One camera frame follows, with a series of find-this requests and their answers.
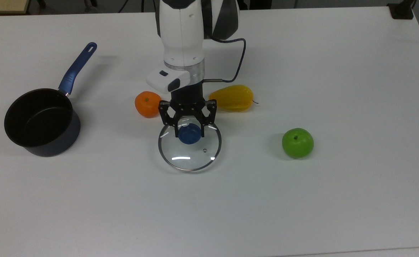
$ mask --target blue handle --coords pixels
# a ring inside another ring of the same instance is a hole
[[[61,84],[59,85],[59,89],[64,91],[68,94],[71,94],[71,90],[73,89],[73,84],[75,83],[76,75],[81,71],[82,67],[87,63],[89,58],[97,49],[97,44],[91,42],[87,44],[84,50],[79,54],[78,58],[73,62],[70,68],[65,73]]]

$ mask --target floor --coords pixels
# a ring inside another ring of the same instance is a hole
[[[44,0],[46,8],[40,9],[37,0],[30,0],[29,12],[32,15],[78,14],[78,13],[117,13],[125,0],[97,0],[97,7],[86,8],[84,0]],[[273,0],[272,9],[294,8],[296,0]],[[297,8],[329,8],[329,7],[360,7],[386,6],[387,3],[399,3],[401,0],[297,0]],[[140,12],[141,0],[128,0],[122,12]],[[145,12],[153,12],[153,0],[145,0]],[[419,0],[414,7],[419,22]]]

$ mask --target saucepan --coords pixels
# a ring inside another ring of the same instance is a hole
[[[68,96],[82,67],[97,49],[91,42],[76,58],[57,90],[27,92],[12,103],[5,115],[5,132],[15,144],[37,156],[50,157],[70,148],[81,123]]]

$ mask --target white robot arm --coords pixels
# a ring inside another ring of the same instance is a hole
[[[165,126],[175,127],[176,137],[177,122],[182,117],[195,117],[202,137],[204,127],[214,124],[216,101],[203,98],[203,39],[227,39],[238,29],[238,16],[237,0],[160,0],[156,20],[165,49],[164,62],[146,81],[159,92],[171,93],[170,101],[160,103],[159,113]],[[174,109],[174,117],[168,115],[169,107]],[[208,116],[203,115],[204,107],[209,110]]]
[[[236,0],[160,0],[157,26],[164,62],[148,75],[147,83],[168,93],[201,82],[205,34],[227,39],[238,28],[238,15]]]

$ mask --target cable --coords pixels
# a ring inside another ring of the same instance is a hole
[[[121,12],[122,12],[122,10],[123,10],[123,8],[125,7],[125,5],[127,4],[127,2],[128,2],[128,0],[125,0],[124,5],[121,7],[121,10],[119,10],[119,11],[118,11],[118,13],[121,13]]]
[[[210,39],[212,39],[213,41],[219,42],[219,43],[233,43],[233,42],[238,42],[238,41],[243,41],[243,53],[241,54],[241,58],[239,59],[239,64],[238,64],[238,68],[237,68],[237,73],[235,73],[235,76],[231,79],[231,80],[223,80],[223,79],[206,79],[203,80],[203,83],[205,82],[224,82],[224,83],[232,83],[238,76],[238,72],[239,69],[241,68],[241,63],[243,62],[243,58],[244,58],[244,53],[246,51],[246,39],[233,39],[233,40],[219,40],[219,39],[215,39],[213,36],[208,35],[208,37]]]

